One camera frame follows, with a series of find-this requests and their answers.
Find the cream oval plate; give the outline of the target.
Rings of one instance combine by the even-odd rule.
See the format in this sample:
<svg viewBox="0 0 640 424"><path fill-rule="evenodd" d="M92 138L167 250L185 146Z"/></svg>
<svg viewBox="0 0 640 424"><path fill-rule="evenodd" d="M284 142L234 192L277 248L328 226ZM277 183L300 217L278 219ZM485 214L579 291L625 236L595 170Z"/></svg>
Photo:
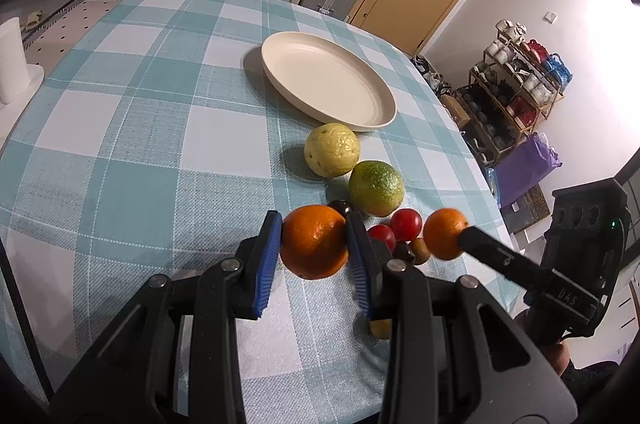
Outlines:
<svg viewBox="0 0 640 424"><path fill-rule="evenodd" d="M278 32L262 42L262 68L292 106L323 123L372 132L392 123L395 97L353 52L314 34Z"/></svg>

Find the yellow guava fruit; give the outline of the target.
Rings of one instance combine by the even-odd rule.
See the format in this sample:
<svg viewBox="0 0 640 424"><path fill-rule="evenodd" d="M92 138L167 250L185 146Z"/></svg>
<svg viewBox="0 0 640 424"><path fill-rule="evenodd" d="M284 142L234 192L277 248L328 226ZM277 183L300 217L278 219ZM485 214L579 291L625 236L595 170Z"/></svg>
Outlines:
<svg viewBox="0 0 640 424"><path fill-rule="evenodd" d="M360 141L349 127L326 123L314 129L305 141L304 158L309 169L323 178L352 172L360 159Z"/></svg>

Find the green yellow citrus fruit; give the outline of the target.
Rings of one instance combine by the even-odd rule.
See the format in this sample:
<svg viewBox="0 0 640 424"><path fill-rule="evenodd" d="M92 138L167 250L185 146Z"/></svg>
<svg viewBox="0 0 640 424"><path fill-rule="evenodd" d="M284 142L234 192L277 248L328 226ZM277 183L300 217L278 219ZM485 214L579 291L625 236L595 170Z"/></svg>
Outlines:
<svg viewBox="0 0 640 424"><path fill-rule="evenodd" d="M405 198L401 175L383 161L359 162L348 181L349 200L367 215L386 217L400 207Z"/></svg>

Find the purple bag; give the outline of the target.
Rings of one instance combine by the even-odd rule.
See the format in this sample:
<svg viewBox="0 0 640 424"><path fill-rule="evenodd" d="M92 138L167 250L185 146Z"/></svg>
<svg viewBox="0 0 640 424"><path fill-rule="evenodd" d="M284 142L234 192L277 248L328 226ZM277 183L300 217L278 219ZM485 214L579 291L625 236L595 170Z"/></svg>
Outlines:
<svg viewBox="0 0 640 424"><path fill-rule="evenodd" d="M533 133L496 166L500 207L507 207L563 165L544 134Z"/></svg>

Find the yellow brown small fruit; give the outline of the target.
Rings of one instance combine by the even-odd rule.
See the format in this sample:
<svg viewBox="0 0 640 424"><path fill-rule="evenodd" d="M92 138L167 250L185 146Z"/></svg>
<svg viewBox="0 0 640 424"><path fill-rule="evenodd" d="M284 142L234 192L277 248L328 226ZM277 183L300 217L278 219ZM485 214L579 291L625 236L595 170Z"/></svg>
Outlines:
<svg viewBox="0 0 640 424"><path fill-rule="evenodd" d="M414 265L422 265L426 263L431 257L431 252L427 248L427 245L423 238L416 238L410 241L409 249L414 255Z"/></svg>

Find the large orange mandarin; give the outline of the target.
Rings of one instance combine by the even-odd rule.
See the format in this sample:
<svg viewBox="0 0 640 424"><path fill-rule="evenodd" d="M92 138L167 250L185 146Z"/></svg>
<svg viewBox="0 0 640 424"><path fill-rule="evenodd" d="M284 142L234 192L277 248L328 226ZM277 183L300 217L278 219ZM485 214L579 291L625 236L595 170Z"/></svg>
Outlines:
<svg viewBox="0 0 640 424"><path fill-rule="evenodd" d="M345 230L346 219L332 207L299 207L283 221L281 261L299 278L329 278L347 262Z"/></svg>

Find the wooden tea set shelf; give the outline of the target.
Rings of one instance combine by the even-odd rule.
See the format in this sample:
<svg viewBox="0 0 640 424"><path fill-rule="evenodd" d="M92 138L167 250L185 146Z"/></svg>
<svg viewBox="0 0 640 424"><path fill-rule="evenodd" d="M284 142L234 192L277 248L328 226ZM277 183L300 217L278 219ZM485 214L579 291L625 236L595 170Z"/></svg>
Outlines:
<svg viewBox="0 0 640 424"><path fill-rule="evenodd" d="M519 22L499 20L495 40L456 91L470 117L463 136L482 166L497 164L529 139L573 79L559 54L526 33Z"/></svg>

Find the white paper towel roll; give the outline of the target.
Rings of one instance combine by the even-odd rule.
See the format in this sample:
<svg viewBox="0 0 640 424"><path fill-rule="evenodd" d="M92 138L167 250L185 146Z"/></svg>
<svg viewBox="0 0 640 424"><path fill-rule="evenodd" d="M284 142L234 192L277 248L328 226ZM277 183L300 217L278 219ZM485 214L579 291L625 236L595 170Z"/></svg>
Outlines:
<svg viewBox="0 0 640 424"><path fill-rule="evenodd" d="M20 20L12 17L0 27L0 97L3 105L13 103L27 88L42 82L44 69L26 62Z"/></svg>

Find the red cherry tomato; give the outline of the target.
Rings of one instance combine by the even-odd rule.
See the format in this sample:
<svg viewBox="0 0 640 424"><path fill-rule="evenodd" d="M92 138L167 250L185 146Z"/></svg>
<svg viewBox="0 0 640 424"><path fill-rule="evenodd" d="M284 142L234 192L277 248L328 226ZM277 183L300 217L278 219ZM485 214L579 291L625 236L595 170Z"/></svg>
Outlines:
<svg viewBox="0 0 640 424"><path fill-rule="evenodd" d="M390 219L390 229L397 241L412 241L420 236L423 228L422 217L413 209L399 209Z"/></svg>
<svg viewBox="0 0 640 424"><path fill-rule="evenodd" d="M389 225L378 224L368 229L368 235L371 239L383 242L390 253L396 248L396 237L393 229Z"/></svg>

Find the dark purple cherry tomato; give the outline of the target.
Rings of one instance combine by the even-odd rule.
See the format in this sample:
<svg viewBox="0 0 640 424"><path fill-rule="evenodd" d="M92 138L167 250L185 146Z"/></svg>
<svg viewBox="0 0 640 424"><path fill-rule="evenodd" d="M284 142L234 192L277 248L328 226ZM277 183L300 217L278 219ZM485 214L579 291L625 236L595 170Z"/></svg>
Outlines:
<svg viewBox="0 0 640 424"><path fill-rule="evenodd" d="M343 217L346 217L352 210L352 206L346 200L333 200L328 204L328 207L337 211L337 213Z"/></svg>

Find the dotted floor rug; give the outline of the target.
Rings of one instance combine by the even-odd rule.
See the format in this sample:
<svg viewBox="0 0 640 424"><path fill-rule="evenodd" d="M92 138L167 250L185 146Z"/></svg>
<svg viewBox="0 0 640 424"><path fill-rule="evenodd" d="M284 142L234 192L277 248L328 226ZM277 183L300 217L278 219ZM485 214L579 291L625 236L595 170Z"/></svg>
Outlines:
<svg viewBox="0 0 640 424"><path fill-rule="evenodd" d="M122 0L70 0L23 43L26 62L49 74L73 46Z"/></svg>

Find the small orange mandarin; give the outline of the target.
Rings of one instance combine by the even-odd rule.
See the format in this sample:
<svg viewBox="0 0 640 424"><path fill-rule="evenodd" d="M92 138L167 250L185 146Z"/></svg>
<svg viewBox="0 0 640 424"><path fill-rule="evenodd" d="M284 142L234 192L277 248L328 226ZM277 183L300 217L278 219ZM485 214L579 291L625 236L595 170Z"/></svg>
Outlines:
<svg viewBox="0 0 640 424"><path fill-rule="evenodd" d="M433 212L423 226L423 239L428 251L442 261L456 259L462 254L458 238L468 226L468 219L457 209L443 207Z"/></svg>

